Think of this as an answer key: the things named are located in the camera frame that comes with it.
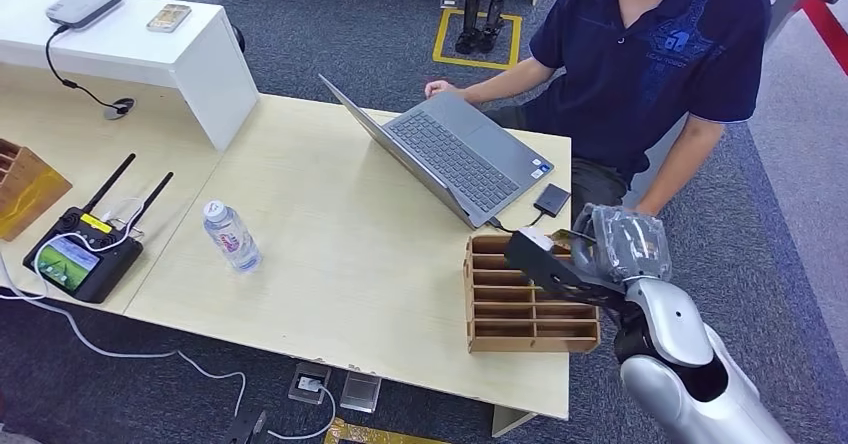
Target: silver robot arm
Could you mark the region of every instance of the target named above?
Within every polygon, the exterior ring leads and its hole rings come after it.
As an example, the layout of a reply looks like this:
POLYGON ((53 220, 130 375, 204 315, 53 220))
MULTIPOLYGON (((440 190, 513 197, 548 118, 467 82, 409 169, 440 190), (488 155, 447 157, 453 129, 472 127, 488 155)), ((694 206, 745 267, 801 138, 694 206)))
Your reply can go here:
POLYGON ((667 282, 662 223, 587 205, 576 226, 578 233, 551 237, 520 230, 507 246, 507 261, 564 300, 618 313, 614 349, 622 383, 672 442, 792 443, 689 294, 667 282), (566 243, 571 261, 551 252, 566 243))

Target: wooden organizer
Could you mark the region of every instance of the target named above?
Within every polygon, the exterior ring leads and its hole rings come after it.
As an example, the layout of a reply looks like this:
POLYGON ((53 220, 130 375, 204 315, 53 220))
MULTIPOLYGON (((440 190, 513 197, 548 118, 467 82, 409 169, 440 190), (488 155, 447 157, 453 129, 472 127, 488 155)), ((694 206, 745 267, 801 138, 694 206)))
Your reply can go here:
POLYGON ((34 152, 0 139, 0 239, 17 237, 70 188, 34 152))
MULTIPOLYGON (((600 343, 598 308, 554 299, 509 269, 510 236, 476 236, 463 265, 469 352, 589 352, 600 343)), ((568 250, 557 247, 557 256, 568 250)))

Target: water bottle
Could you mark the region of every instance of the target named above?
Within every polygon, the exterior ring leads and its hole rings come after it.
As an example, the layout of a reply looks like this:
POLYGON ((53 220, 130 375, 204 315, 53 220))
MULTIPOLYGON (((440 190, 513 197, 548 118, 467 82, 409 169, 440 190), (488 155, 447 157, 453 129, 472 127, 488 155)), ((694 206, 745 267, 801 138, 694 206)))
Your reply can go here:
POLYGON ((236 211, 221 201, 209 201, 203 207, 203 216, 206 232, 237 271, 246 272, 259 265, 262 256, 236 211))

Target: robot legs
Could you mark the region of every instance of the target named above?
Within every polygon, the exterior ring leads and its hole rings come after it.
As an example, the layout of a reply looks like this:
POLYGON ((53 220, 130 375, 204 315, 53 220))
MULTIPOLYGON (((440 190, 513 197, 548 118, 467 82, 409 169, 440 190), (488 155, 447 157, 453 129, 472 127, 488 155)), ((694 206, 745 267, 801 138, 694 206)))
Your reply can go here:
POLYGON ((477 12, 480 10, 480 0, 465 0, 462 34, 459 35, 454 46, 456 52, 471 54, 475 49, 483 53, 491 52, 503 26, 503 19, 501 18, 503 1, 491 0, 486 24, 480 31, 477 29, 477 12))

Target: smartphone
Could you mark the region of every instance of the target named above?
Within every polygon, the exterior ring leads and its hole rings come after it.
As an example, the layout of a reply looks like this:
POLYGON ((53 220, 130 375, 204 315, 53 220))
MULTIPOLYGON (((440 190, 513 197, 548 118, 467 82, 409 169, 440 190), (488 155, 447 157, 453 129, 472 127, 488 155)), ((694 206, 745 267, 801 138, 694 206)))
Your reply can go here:
POLYGON ((189 15, 191 7, 182 4, 166 4, 150 22, 147 29, 153 32, 174 32, 189 15))

